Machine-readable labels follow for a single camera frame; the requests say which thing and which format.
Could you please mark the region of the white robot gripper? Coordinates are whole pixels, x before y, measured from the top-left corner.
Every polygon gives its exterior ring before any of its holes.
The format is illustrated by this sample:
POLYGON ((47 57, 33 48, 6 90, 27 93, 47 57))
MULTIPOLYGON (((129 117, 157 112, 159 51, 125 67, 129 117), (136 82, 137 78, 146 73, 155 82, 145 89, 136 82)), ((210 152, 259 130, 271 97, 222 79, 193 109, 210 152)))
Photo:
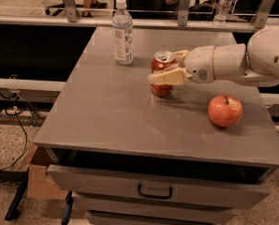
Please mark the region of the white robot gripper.
POLYGON ((196 47, 189 53, 188 50, 174 52, 175 61, 180 67, 152 73, 148 76, 148 82, 155 85, 181 85, 190 79, 194 83, 212 83, 213 52, 213 45, 196 47))

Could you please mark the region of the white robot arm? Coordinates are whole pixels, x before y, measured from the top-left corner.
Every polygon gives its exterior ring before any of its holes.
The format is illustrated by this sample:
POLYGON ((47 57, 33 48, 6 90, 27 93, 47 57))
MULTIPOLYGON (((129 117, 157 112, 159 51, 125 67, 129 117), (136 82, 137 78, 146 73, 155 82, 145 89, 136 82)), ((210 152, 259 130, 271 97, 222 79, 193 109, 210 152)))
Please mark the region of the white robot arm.
POLYGON ((279 29, 261 29, 246 44, 202 46, 175 53, 173 65, 155 71, 155 85, 213 83, 227 80, 241 85, 270 87, 279 84, 279 29))

